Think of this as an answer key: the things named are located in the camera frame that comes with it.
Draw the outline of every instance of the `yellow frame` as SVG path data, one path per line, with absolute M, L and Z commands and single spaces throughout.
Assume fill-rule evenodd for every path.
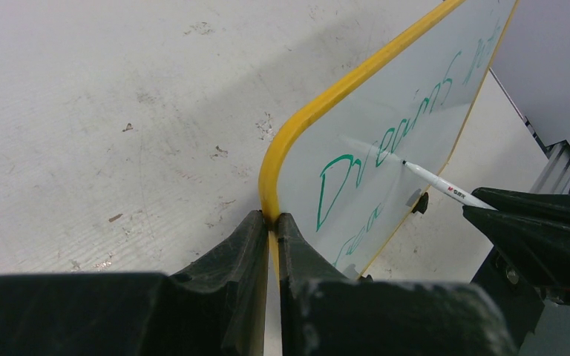
M 281 171 L 281 166 L 285 160 L 285 156 L 289 152 L 294 142 L 298 137 L 314 122 L 316 122 L 320 117 L 322 117 L 327 111 L 333 108 L 337 103 L 339 103 L 348 94 L 353 92 L 359 85 L 368 80 L 371 76 L 377 73 L 381 68 L 383 68 L 392 59 L 398 56 L 405 48 L 413 44 L 417 39 L 429 31 L 433 26 L 438 24 L 442 19 L 444 19 L 449 13 L 455 10 L 459 5 L 463 4 L 466 0 L 447 0 L 442 4 L 438 5 L 435 9 L 430 11 L 422 19 L 418 20 L 415 24 L 411 25 L 403 33 L 398 35 L 395 39 L 386 44 L 381 50 L 373 54 L 369 59 L 364 61 L 357 68 L 352 70 L 342 79 L 337 81 L 328 90 L 320 94 L 317 98 L 312 100 L 309 104 L 305 105 L 297 113 L 295 113 L 278 131 L 272 144 L 268 147 L 265 157 L 263 158 L 263 163 L 261 165 L 261 170 L 259 172 L 259 197 L 261 199 L 261 208 L 263 209 L 263 216 L 265 217 L 268 225 L 272 228 L 276 219 L 281 215 L 281 210 L 278 205 L 278 174 Z M 488 63 L 488 67 L 492 65 L 493 58 L 497 54 L 499 49 L 499 44 L 503 39 L 506 30 L 508 29 L 508 24 L 514 15 L 514 11 L 517 9 L 518 0 L 514 2 L 510 16 L 505 23 L 502 31 L 502 35 L 495 46 L 493 55 Z M 479 88 L 481 89 L 484 79 L 488 75 L 488 71 L 485 72 L 482 77 L 482 81 L 479 83 Z M 475 99 L 477 98 L 477 91 L 473 102 L 468 109 L 462 127 L 458 133 L 451 152 L 447 157 L 447 162 L 451 158 L 453 151 L 456 149 L 458 139 L 462 135 L 462 131 L 466 125 L 468 116 L 471 114 L 473 105 L 475 104 Z M 381 250 L 390 241 L 396 230 L 403 224 L 405 219 L 409 216 L 409 212 L 403 217 L 401 222 L 396 226 L 394 231 L 387 238 L 383 246 L 377 251 L 375 256 L 370 260 L 366 268 L 361 270 L 363 274 L 370 264 L 377 258 Z M 276 274 L 278 276 L 278 244 L 276 243 L 275 235 L 270 232 L 269 238 L 269 250 L 272 253 L 272 259 L 274 260 Z

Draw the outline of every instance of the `white marker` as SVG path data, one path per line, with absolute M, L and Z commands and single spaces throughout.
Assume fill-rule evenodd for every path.
M 403 165 L 405 167 L 407 167 L 407 169 L 412 171 L 415 175 L 424 179 L 425 182 L 431 184 L 431 186 L 434 187 L 435 189 L 441 191 L 442 193 L 447 194 L 449 197 L 454 198 L 455 200 L 461 202 L 464 205 L 476 206 L 478 208 L 496 210 L 495 208 L 486 204 L 482 200 L 477 199 L 476 197 L 470 195 L 468 192 L 463 191 L 462 189 L 458 188 L 457 186 L 447 182 L 443 178 L 440 178 L 437 175 L 429 172 L 428 170 L 424 169 L 420 165 L 415 165 L 415 164 L 409 163 L 405 160 L 403 160 Z

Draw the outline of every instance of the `table surface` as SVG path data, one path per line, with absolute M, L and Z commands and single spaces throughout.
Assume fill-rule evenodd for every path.
M 0 273 L 187 266 L 260 207 L 285 120 L 437 4 L 0 1 Z M 545 163 L 489 75 L 442 176 L 522 191 Z M 468 281 L 489 250 L 430 191 L 367 273 Z

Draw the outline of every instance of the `gray wall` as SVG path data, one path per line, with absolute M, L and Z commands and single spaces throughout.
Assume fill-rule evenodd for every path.
M 570 144 L 570 1 L 520 0 L 493 70 L 546 145 Z

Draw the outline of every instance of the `whiteboard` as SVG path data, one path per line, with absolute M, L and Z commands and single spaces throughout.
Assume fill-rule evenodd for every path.
M 515 4 L 446 1 L 296 113 L 263 161 L 266 218 L 363 273 L 428 187 L 401 159 L 442 170 Z

